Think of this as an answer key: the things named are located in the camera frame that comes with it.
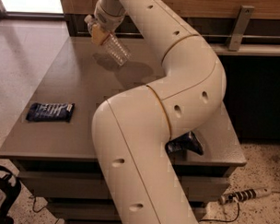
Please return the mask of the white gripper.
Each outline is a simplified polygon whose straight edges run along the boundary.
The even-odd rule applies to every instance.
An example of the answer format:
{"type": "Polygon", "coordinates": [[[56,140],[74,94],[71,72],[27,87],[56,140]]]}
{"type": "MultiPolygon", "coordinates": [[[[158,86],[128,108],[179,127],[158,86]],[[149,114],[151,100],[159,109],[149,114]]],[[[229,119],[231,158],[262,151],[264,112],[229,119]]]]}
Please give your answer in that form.
{"type": "Polygon", "coordinates": [[[96,3],[94,16],[99,24],[92,26],[92,42],[101,45],[109,36],[109,30],[116,30],[123,22],[126,11],[116,0],[99,0],[96,3]]]}

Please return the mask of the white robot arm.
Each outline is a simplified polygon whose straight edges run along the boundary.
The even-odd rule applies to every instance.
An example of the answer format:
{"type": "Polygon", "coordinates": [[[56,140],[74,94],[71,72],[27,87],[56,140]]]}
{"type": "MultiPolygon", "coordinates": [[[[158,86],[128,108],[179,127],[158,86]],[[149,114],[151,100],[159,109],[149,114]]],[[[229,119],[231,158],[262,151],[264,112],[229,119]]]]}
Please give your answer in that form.
{"type": "Polygon", "coordinates": [[[103,101],[91,124],[122,224],[199,224],[165,145],[220,107],[224,68],[206,40],[161,0],[99,0],[95,15],[106,29],[129,15],[165,72],[103,101]]]}

